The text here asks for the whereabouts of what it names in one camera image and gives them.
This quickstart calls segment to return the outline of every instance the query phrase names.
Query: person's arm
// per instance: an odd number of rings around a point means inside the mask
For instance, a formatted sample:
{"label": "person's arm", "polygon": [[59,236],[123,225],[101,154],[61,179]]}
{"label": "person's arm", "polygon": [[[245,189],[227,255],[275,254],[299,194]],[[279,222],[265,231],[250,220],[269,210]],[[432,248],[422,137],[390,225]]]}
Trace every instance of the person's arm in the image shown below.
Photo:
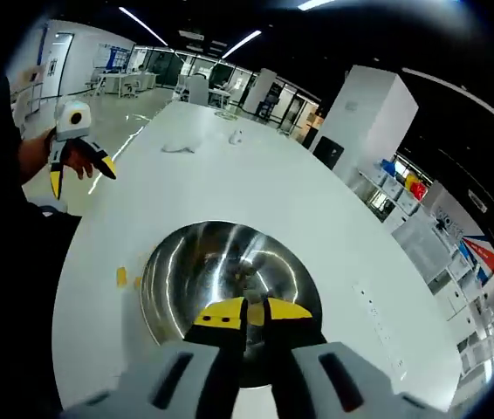
{"label": "person's arm", "polygon": [[20,182],[25,184],[47,163],[50,144],[47,135],[51,129],[31,140],[22,141],[18,147]]}

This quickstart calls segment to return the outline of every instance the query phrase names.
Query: yellow object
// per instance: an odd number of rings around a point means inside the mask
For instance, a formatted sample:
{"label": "yellow object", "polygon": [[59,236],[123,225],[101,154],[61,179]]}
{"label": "yellow object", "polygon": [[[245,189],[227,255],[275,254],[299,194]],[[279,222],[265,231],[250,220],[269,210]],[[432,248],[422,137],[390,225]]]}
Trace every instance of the yellow object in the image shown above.
{"label": "yellow object", "polygon": [[271,319],[310,319],[312,317],[302,306],[283,301],[282,299],[268,299],[268,304],[271,306]]}
{"label": "yellow object", "polygon": [[117,286],[122,288],[127,285],[127,270],[125,266],[121,266],[121,268],[117,268]]}
{"label": "yellow object", "polygon": [[263,303],[249,304],[249,307],[247,307],[247,321],[253,326],[262,326],[264,324]]}
{"label": "yellow object", "polygon": [[241,307],[243,302],[243,297],[237,297],[211,304],[199,313],[194,324],[239,330],[241,328]]}
{"label": "yellow object", "polygon": [[106,157],[104,157],[103,159],[101,159],[108,167],[109,169],[112,171],[112,173],[115,175],[115,163],[113,163],[113,160],[111,160],[111,157],[109,157],[108,155]]}
{"label": "yellow object", "polygon": [[59,180],[61,178],[61,172],[54,171],[50,173],[51,187],[53,188],[53,195],[58,199]]}
{"label": "yellow object", "polygon": [[406,176],[406,181],[404,182],[404,188],[407,190],[410,190],[412,185],[416,182],[419,182],[420,180],[417,178],[416,175],[414,175],[412,172],[408,173]]}

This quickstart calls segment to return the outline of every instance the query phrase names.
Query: white pillar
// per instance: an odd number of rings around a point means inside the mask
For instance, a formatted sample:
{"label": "white pillar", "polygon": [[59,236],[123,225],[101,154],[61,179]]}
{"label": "white pillar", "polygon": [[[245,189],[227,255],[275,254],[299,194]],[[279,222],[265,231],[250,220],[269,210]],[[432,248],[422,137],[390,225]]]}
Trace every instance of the white pillar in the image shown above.
{"label": "white pillar", "polygon": [[323,136],[340,144],[344,151],[333,172],[351,186],[358,167],[392,158],[417,110],[397,74],[355,65],[309,150]]}
{"label": "white pillar", "polygon": [[260,74],[255,81],[255,85],[249,90],[245,99],[243,110],[249,113],[255,113],[257,106],[266,98],[266,94],[271,90],[272,83],[276,79],[276,73],[267,68],[261,69]]}

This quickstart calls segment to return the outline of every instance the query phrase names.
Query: ceiling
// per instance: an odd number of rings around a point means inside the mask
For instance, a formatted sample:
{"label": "ceiling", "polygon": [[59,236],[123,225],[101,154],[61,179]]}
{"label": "ceiling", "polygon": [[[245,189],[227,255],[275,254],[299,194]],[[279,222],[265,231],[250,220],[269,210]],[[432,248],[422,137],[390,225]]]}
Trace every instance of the ceiling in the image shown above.
{"label": "ceiling", "polygon": [[[441,180],[494,237],[494,116],[459,93],[401,72],[407,67],[464,86],[494,107],[494,2],[337,0],[303,12],[297,9],[303,1],[68,2],[56,17],[161,46],[118,10],[123,6],[175,49],[186,50],[190,41],[179,30],[202,34],[205,53],[214,52],[213,40],[227,51],[260,30],[227,60],[272,69],[320,98],[325,110],[353,64],[398,72],[420,107],[400,151]],[[471,204],[468,189],[485,200],[493,219]]]}

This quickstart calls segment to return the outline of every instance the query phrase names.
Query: floor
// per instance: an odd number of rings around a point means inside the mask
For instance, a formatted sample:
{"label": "floor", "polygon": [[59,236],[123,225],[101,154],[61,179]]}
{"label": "floor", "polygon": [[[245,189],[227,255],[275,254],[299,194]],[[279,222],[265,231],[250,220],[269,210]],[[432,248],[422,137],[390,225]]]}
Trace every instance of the floor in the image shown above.
{"label": "floor", "polygon": [[[126,144],[146,126],[172,99],[172,91],[157,88],[139,94],[136,99],[118,98],[116,95],[73,96],[90,105],[93,116],[92,135],[95,140],[116,161]],[[24,124],[24,138],[33,138],[49,127],[53,127],[53,112],[58,100],[45,100],[41,109],[31,115]],[[61,199],[68,205],[68,212],[82,215],[87,203],[92,199],[91,191],[98,172],[92,179],[80,181],[76,173],[65,169]],[[49,167],[44,167],[24,185],[24,193],[29,201],[42,203],[53,198],[49,179]]]}

